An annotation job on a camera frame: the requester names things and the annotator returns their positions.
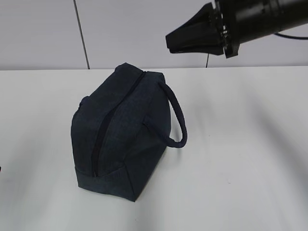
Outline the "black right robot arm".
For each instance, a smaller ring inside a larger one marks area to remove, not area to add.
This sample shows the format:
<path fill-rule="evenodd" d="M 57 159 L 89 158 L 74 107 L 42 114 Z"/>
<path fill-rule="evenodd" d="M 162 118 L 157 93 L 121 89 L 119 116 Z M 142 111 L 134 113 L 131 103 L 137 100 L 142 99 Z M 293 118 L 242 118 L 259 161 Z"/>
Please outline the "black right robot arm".
<path fill-rule="evenodd" d="M 307 24 L 306 0 L 217 0 L 166 35 L 170 53 L 209 53 L 231 58 L 239 47 Z"/>

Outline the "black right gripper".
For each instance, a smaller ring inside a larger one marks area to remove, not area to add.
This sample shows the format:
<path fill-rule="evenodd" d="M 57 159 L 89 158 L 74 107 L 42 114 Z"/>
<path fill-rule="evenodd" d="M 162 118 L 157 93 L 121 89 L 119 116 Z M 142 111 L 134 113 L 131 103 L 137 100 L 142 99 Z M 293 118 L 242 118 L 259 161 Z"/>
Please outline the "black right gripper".
<path fill-rule="evenodd" d="M 190 20 L 166 35 L 170 53 L 209 53 L 232 58 L 240 39 L 236 1 L 211 0 Z"/>

